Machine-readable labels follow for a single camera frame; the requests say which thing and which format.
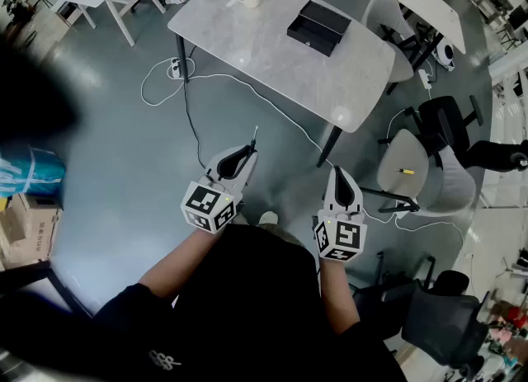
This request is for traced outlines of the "cardboard box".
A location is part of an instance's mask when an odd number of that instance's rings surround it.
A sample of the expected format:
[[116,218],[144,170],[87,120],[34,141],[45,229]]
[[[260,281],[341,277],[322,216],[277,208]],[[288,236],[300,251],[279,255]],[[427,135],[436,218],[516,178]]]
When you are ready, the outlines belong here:
[[47,260],[63,211],[56,199],[18,193],[0,212],[0,249],[8,265]]

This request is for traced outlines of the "white round device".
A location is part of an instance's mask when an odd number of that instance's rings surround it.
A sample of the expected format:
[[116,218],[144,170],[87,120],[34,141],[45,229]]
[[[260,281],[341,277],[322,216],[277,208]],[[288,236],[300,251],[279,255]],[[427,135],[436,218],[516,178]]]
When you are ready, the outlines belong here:
[[433,56],[436,62],[446,71],[452,72],[455,69],[453,62],[454,50],[453,45],[446,39],[442,38],[436,48],[433,50]]

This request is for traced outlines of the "person's black shirt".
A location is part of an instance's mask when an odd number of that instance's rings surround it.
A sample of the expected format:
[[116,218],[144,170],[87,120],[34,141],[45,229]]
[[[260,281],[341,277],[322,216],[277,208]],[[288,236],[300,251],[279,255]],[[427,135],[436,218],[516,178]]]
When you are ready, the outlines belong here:
[[108,382],[407,382],[360,322],[336,334],[319,259],[230,224],[174,300],[137,282],[92,318],[39,295],[0,297],[0,347],[33,365]]

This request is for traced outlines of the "black box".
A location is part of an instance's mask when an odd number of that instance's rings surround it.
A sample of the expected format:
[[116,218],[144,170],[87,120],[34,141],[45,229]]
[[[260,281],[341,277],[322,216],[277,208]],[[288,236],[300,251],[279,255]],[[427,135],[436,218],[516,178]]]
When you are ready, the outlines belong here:
[[309,0],[287,28],[287,35],[330,57],[350,24],[350,18]]

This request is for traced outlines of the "person's left forearm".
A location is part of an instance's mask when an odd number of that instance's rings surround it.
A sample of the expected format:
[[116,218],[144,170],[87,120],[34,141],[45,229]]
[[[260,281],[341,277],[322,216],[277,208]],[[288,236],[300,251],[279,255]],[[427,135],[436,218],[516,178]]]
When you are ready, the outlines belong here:
[[196,229],[149,269],[139,283],[159,298],[174,300],[222,233]]

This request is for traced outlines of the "grey marble table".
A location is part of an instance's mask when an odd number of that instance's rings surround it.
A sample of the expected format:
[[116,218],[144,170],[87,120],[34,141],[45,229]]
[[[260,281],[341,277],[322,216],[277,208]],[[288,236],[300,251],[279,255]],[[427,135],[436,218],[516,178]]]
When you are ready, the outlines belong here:
[[261,0],[256,8],[230,0],[189,0],[168,22],[183,57],[184,41],[268,86],[332,125],[318,159],[323,164],[341,132],[356,132],[389,81],[395,53],[351,19],[330,57],[290,38],[287,28],[309,0]]

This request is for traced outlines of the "blue bag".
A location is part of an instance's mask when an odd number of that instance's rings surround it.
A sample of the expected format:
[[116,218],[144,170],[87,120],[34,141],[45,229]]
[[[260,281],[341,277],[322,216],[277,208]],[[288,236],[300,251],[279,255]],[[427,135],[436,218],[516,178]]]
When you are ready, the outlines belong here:
[[29,145],[0,149],[0,197],[55,196],[66,168],[52,151]]

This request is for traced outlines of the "black mesh office chair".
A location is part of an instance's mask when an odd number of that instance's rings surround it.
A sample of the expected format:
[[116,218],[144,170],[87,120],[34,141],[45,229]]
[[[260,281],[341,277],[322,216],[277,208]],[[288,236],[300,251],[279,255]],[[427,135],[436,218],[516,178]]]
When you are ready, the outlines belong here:
[[478,321],[483,303],[465,294],[468,286],[469,278],[453,270],[443,271],[431,288],[417,283],[402,327],[405,342],[457,370],[465,382],[483,368],[479,350],[488,335],[488,325]]

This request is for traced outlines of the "person's trousers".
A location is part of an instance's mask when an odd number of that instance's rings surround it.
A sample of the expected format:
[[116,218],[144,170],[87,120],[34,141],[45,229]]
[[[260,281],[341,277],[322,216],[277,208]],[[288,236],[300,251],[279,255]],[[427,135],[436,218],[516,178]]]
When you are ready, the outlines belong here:
[[279,221],[278,221],[277,225],[272,225],[272,224],[259,225],[259,224],[257,224],[257,227],[259,227],[261,229],[265,229],[266,231],[274,234],[275,236],[281,238],[282,240],[284,240],[287,243],[291,243],[291,244],[300,246],[302,248],[304,247],[304,245],[293,234],[291,234],[288,231],[284,230],[279,225]]

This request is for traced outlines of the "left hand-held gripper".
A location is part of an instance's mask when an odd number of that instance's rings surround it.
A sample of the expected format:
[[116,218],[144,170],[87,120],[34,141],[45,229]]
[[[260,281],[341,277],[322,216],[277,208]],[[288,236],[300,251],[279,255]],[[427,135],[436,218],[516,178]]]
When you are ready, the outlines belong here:
[[191,181],[181,201],[186,222],[211,234],[231,223],[257,157],[257,151],[251,154],[249,144],[215,155],[198,181]]

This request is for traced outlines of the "person's right forearm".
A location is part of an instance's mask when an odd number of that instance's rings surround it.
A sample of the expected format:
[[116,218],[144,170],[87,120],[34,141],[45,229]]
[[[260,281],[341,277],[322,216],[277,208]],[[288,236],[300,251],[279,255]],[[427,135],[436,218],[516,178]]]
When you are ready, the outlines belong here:
[[321,297],[328,322],[336,334],[360,322],[342,262],[319,258]]

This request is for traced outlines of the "white table with black frame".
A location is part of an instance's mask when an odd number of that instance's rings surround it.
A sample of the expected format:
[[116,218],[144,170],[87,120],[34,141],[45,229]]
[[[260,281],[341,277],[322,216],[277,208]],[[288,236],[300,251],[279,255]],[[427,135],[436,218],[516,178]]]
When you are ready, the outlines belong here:
[[465,42],[458,13],[443,0],[398,0],[418,15],[452,43],[462,54],[466,54]]

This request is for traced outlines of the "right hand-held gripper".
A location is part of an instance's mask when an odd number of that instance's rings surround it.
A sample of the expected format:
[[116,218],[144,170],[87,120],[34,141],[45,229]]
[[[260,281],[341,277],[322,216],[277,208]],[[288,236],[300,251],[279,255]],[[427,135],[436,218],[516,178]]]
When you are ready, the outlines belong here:
[[[318,212],[313,229],[320,258],[349,262],[362,254],[367,231],[361,212],[362,199],[361,189],[351,175],[334,166],[323,195],[323,210]],[[352,211],[337,210],[338,205]]]

